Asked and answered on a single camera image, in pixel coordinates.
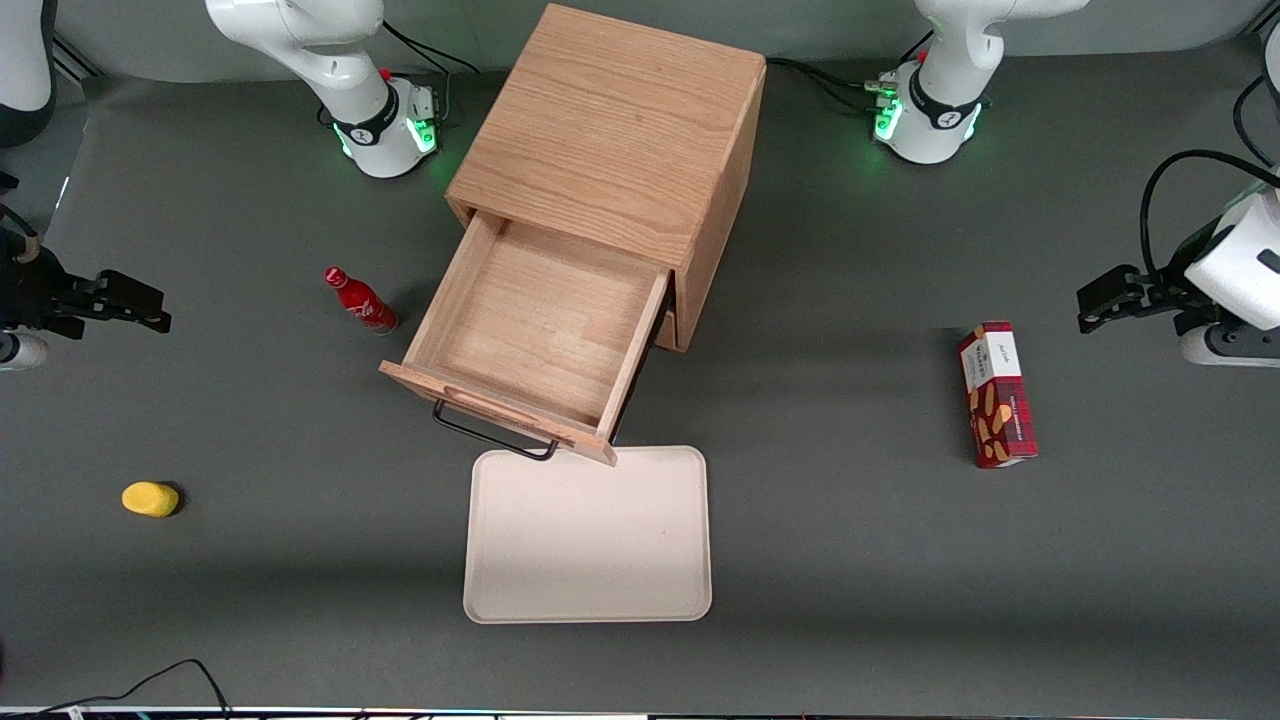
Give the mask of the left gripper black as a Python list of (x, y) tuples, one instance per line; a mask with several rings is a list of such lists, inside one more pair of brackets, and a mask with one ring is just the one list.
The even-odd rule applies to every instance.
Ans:
[(1102, 325), (1134, 316), (1153, 316), (1164, 313), (1175, 315), (1179, 338), (1197, 328), (1221, 322), (1221, 307), (1197, 307), (1196, 292), (1187, 292), (1155, 277), (1144, 277), (1137, 266), (1121, 264), (1076, 291), (1076, 324), (1082, 334), (1089, 334)]

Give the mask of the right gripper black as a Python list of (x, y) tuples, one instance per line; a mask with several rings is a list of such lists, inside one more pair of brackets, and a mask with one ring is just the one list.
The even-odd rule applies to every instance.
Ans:
[[(83, 340), (87, 322), (120, 320), (160, 334), (172, 329), (163, 291), (115, 270), (87, 279), (68, 275), (56, 255), (35, 237), (3, 228), (1, 327), (49, 331), (67, 340)], [(55, 297), (55, 316), (51, 314)]]

